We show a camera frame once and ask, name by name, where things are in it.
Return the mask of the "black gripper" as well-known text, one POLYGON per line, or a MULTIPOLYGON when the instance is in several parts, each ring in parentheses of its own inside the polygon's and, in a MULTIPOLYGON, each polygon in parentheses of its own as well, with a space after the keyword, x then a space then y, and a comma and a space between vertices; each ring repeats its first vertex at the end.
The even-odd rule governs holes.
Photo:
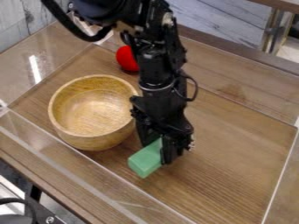
POLYGON ((193 127, 184 115, 192 101, 187 97, 187 80, 177 78, 164 87, 140 89, 143 95, 129 98, 140 143, 147 146, 161 137, 161 163, 169 165, 193 147, 193 127))

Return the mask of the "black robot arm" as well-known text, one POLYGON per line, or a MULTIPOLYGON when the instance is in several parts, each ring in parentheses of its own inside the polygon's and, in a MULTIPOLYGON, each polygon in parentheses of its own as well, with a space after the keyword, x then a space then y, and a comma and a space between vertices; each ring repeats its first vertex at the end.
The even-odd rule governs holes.
POLYGON ((111 30, 120 30, 139 66, 143 94, 129 98, 139 139, 144 145, 161 140, 157 155, 168 165, 191 148, 193 127, 184 110, 195 100, 187 94, 187 49, 169 4, 165 0, 71 0, 71 11, 79 19, 100 27, 89 36, 54 0, 40 1, 65 29, 87 42, 100 41, 111 30))

